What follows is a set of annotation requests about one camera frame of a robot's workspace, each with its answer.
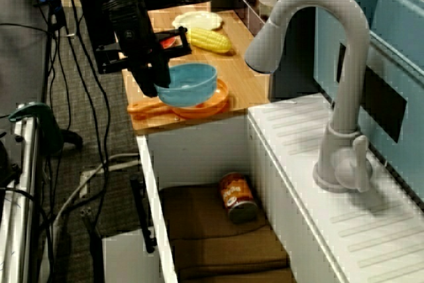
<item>drainboard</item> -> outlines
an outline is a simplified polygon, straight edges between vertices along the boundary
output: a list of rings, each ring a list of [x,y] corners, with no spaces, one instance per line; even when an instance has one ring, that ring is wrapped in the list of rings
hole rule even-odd
[[[334,194],[313,181],[331,114],[321,94],[249,109],[342,281],[424,282],[423,213],[371,152],[370,191]]]

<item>can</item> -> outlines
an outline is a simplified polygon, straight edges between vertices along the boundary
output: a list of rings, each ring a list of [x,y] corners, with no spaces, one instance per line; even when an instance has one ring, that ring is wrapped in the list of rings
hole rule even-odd
[[[233,223],[244,223],[256,217],[258,205],[242,174],[238,172],[226,174],[219,182],[219,191],[229,219]]]

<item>white faucet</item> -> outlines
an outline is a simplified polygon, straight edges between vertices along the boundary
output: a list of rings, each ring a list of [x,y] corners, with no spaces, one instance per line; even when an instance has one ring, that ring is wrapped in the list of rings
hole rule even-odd
[[[365,192],[370,186],[372,167],[366,159],[368,140],[360,134],[357,122],[370,30],[356,1],[278,0],[270,18],[248,47],[244,59],[257,72],[276,71],[290,19],[306,7],[326,9],[341,22],[346,32],[346,53],[334,114],[325,129],[313,177],[320,187],[330,192]]]

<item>yellow corn cob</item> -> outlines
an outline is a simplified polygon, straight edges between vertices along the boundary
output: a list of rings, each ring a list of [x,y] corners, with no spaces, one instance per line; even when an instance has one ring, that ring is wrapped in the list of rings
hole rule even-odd
[[[230,39],[226,36],[202,28],[189,29],[187,40],[194,46],[217,53],[226,53],[231,49]]]

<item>gray floor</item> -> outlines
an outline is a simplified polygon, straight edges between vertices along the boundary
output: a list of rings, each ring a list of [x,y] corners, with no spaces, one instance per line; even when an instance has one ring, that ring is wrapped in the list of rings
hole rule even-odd
[[[70,8],[65,8],[70,32],[75,30],[75,21]],[[87,49],[92,49],[89,43],[84,20],[81,22],[81,33],[85,39]],[[83,55],[77,38],[73,39],[76,54],[81,66],[83,77],[89,88],[90,95],[95,105],[101,140],[105,133],[107,112],[102,94],[96,86],[87,59]],[[95,139],[93,115],[88,98],[83,90],[80,77],[70,50],[68,41],[62,37],[60,52],[64,65],[65,75],[68,80],[72,108],[71,130],[80,134],[84,141],[81,151],[75,150],[71,145],[66,145],[58,174],[55,213],[60,206],[76,189],[80,181],[80,173],[89,170],[98,164],[100,159]],[[56,59],[56,78],[52,85],[52,108],[61,128],[68,126],[68,104],[64,79]],[[123,152],[137,152],[135,137],[126,112],[127,98],[121,73],[102,75],[99,77],[104,87],[111,106],[111,127],[108,139],[109,155]],[[57,158],[52,159],[53,172],[56,171]],[[109,187],[105,203],[99,219],[99,230],[103,236],[116,235],[122,232],[139,228],[136,209],[129,186],[129,176],[138,172],[139,168],[129,168],[126,171],[110,173]],[[97,193],[103,184],[103,175],[95,177],[90,184],[90,193]],[[44,207],[48,205],[48,186],[44,189]],[[88,204],[94,212],[97,211],[98,200]],[[89,239],[87,230],[83,226],[80,210],[70,213],[66,235],[60,241],[59,253],[56,258],[56,282],[93,282],[91,255],[89,252]]]

